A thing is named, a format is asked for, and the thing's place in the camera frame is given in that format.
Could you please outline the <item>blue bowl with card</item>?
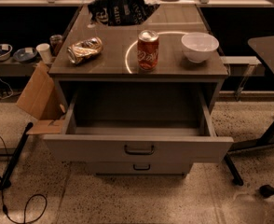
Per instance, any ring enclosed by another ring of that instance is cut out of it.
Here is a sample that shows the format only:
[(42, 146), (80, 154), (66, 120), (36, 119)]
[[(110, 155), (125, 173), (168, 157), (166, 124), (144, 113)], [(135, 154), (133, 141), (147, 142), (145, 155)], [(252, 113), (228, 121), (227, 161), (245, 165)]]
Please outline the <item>blue bowl with card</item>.
[(37, 50), (35, 48), (23, 48), (14, 52), (13, 58), (19, 63), (31, 63), (36, 59)]

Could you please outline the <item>white bowl with card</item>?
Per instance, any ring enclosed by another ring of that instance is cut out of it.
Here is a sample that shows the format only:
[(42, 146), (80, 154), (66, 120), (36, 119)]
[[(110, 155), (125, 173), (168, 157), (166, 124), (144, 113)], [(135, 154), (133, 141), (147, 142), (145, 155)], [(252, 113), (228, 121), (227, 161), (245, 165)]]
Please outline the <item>white bowl with card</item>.
[(0, 62), (6, 61), (11, 54), (12, 46), (9, 44), (0, 44)]

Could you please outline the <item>open top drawer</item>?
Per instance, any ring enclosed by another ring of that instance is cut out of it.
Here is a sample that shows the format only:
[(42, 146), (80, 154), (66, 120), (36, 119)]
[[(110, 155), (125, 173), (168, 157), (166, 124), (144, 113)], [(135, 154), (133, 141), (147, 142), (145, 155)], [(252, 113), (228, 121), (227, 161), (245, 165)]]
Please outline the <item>open top drawer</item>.
[(90, 82), (45, 142), (62, 161), (154, 164), (219, 162), (233, 139), (215, 134), (196, 84)]

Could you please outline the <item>grey drawer cabinet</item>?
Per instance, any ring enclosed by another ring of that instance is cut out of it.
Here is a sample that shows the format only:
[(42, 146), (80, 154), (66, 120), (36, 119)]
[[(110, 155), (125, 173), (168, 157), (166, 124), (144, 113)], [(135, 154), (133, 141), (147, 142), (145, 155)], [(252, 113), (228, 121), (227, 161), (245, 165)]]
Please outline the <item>grey drawer cabinet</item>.
[(61, 161), (99, 174), (185, 175), (218, 163), (233, 140), (211, 113), (228, 72), (217, 53), (190, 62), (183, 35), (205, 26), (194, 6), (162, 5), (139, 26), (89, 27), (82, 10), (65, 46), (98, 36), (103, 51), (80, 65), (61, 49), (49, 74), (67, 109), (62, 130), (44, 140)]

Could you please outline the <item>black caster foot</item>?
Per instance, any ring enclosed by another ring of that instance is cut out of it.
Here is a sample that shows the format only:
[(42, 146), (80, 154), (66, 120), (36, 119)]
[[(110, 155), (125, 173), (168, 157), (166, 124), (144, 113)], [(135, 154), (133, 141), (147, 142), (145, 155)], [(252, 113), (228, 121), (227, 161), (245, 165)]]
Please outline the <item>black caster foot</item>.
[(259, 188), (260, 194), (264, 198), (269, 198), (270, 196), (274, 196), (274, 188), (270, 185), (264, 185)]

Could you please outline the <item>white paper cup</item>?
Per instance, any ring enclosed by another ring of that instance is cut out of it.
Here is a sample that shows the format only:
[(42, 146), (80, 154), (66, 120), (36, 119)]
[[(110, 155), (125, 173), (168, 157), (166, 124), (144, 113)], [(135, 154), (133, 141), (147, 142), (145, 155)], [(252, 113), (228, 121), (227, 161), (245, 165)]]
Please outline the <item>white paper cup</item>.
[(50, 44), (42, 43), (36, 46), (36, 50), (41, 56), (44, 63), (51, 63), (52, 55), (50, 51)]

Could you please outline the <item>lower drawer front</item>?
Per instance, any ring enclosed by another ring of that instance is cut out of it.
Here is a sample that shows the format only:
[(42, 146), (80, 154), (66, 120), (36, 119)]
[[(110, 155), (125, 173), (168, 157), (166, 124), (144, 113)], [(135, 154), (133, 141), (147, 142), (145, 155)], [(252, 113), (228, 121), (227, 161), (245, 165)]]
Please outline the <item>lower drawer front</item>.
[(89, 162), (88, 169), (95, 175), (187, 175), (190, 163), (163, 162)]

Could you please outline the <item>crushed gold can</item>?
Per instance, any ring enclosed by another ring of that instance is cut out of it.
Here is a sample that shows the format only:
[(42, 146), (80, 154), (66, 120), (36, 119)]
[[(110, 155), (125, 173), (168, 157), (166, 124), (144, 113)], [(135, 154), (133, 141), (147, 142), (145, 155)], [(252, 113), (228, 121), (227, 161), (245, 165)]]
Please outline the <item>crushed gold can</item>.
[(95, 36), (86, 40), (78, 41), (67, 48), (69, 61), (78, 65), (83, 61), (100, 54), (103, 51), (102, 40)]

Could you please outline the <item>brown glass jar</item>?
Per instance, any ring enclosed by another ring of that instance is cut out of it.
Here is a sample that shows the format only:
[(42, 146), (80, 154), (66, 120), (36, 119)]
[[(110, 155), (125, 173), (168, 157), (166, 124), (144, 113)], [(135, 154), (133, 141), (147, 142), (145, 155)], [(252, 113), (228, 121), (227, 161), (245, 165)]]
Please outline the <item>brown glass jar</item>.
[(62, 47), (63, 37), (62, 35), (52, 35), (49, 41), (53, 50), (53, 55), (56, 56)]

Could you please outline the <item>black floor bar left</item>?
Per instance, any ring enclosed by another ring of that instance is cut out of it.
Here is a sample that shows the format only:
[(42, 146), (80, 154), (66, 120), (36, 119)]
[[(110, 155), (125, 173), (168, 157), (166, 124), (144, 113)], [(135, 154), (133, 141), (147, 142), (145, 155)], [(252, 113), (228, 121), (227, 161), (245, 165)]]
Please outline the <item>black floor bar left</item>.
[(11, 182), (10, 182), (10, 177), (14, 171), (15, 166), (18, 163), (19, 157), (21, 155), (21, 152), (27, 142), (28, 136), (29, 134), (27, 133), (34, 125), (32, 124), (32, 122), (29, 122), (26, 126), (26, 128), (24, 129), (24, 132), (21, 136), (21, 140), (19, 141), (17, 147), (14, 150), (14, 153), (7, 165), (6, 170), (4, 171), (4, 174), (1, 178), (0, 181), (0, 190), (4, 190), (7, 189), (11, 186)]

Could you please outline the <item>red soda can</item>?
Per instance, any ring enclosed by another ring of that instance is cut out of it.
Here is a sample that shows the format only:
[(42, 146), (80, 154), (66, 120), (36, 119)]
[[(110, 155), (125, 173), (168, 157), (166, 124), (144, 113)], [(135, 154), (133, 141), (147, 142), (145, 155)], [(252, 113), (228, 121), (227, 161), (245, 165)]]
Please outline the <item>red soda can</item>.
[(158, 64), (158, 33), (152, 30), (143, 30), (138, 35), (137, 60), (139, 66), (150, 71)]

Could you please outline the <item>cardboard box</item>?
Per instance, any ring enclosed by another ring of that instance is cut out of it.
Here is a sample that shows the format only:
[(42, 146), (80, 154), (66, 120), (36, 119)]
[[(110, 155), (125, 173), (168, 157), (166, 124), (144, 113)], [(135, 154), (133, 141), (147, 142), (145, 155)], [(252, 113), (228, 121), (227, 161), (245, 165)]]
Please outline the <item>cardboard box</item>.
[(49, 67), (39, 62), (17, 101), (17, 107), (37, 119), (27, 132), (35, 134), (58, 134), (62, 130), (65, 107), (48, 74)]

